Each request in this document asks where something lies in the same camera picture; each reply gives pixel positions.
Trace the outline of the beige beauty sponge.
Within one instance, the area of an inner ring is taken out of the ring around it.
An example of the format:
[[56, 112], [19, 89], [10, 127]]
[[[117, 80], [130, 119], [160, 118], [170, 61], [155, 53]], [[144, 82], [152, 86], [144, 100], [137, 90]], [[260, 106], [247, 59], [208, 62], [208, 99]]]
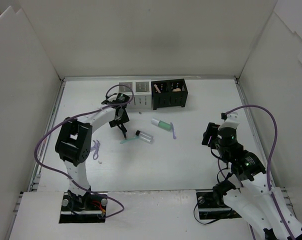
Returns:
[[177, 88], [175, 88], [175, 89], [172, 89], [172, 92], [181, 92], [181, 91], [182, 91], [182, 89], [179, 88], [179, 87], [177, 87]]

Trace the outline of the pink makeup applicator stick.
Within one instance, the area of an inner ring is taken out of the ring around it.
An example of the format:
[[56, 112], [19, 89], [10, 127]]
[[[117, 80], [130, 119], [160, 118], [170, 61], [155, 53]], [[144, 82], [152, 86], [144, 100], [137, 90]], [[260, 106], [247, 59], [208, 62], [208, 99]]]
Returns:
[[161, 94], [161, 93], [162, 93], [161, 90], [159, 89], [159, 87], [157, 86], [157, 84], [154, 84], [153, 86], [154, 86], [154, 88], [155, 88], [155, 91], [156, 91], [158, 94]]

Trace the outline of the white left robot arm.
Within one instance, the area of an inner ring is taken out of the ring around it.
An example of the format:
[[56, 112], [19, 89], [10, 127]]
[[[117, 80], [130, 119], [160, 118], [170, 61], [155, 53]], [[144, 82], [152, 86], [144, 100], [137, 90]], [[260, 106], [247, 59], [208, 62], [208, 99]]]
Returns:
[[68, 192], [73, 196], [73, 204], [80, 210], [87, 209], [91, 204], [91, 197], [87, 192], [91, 186], [87, 178], [86, 160], [92, 147], [92, 135], [100, 127], [109, 124], [111, 128], [118, 127], [126, 138], [127, 129], [124, 124], [130, 121], [126, 111], [126, 102], [129, 100], [128, 95], [118, 93], [114, 100], [106, 99], [102, 102], [103, 106], [111, 106], [110, 108], [82, 120], [79, 118], [68, 120], [61, 126], [55, 152], [71, 176]]

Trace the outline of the black eyeliner pencil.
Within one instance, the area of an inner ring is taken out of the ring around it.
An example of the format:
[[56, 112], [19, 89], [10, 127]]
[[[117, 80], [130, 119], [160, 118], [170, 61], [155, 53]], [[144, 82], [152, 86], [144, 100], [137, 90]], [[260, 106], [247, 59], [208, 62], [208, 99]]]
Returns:
[[124, 139], [127, 139], [127, 130], [122, 130], [122, 133], [123, 133], [123, 137], [124, 137]]

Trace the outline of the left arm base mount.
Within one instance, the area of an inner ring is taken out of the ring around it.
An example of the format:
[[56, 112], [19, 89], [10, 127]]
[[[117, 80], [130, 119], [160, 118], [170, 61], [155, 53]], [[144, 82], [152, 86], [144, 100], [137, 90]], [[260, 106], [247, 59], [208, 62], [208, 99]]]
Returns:
[[91, 224], [106, 221], [107, 195], [85, 193], [76, 196], [65, 192], [61, 201], [60, 224]]

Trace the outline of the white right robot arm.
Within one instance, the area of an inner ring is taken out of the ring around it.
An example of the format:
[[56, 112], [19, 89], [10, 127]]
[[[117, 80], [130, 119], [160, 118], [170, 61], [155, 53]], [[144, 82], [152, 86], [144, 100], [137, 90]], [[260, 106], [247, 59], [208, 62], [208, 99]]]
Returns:
[[281, 189], [272, 186], [261, 160], [238, 142], [238, 114], [222, 118], [221, 125], [208, 123], [202, 145], [218, 151], [217, 159], [230, 168], [228, 175], [235, 176], [251, 197], [226, 178], [212, 188], [213, 202], [234, 210], [263, 240], [302, 240], [302, 223], [288, 209]]

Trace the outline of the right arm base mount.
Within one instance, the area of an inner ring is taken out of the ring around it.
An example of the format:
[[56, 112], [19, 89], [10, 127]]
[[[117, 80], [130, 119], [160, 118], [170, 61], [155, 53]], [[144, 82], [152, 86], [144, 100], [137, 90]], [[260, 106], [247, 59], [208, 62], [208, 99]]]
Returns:
[[212, 191], [197, 191], [193, 209], [194, 219], [201, 225], [210, 225], [221, 220], [238, 219], [241, 216], [224, 203], [218, 205]]

